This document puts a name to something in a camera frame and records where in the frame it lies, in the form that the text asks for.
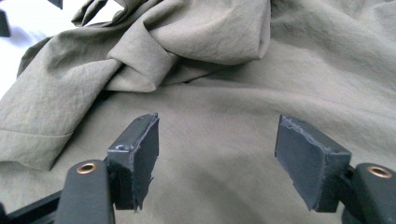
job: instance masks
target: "cloth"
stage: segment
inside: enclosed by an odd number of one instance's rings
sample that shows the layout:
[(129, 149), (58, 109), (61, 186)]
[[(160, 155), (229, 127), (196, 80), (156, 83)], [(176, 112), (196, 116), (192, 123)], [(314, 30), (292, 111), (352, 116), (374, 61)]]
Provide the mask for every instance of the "cloth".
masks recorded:
[(47, 36), (74, 27), (68, 22), (70, 17), (66, 11), (45, 0), (0, 1), (0, 9), (7, 13), (11, 34), (11, 37), (0, 37), (1, 98), (15, 82), (21, 57), (29, 47)]
[[(69, 167), (104, 158), (149, 112), (161, 119), (154, 180), (119, 223), (341, 223), (342, 206), (307, 211), (276, 161), (280, 114), (329, 135), (352, 165), (396, 169), (394, 1), (273, 1), (269, 46), (266, 1), (134, 8), (27, 53), (0, 102), (8, 211), (61, 189)], [(49, 169), (61, 150), (50, 171), (26, 167)]]

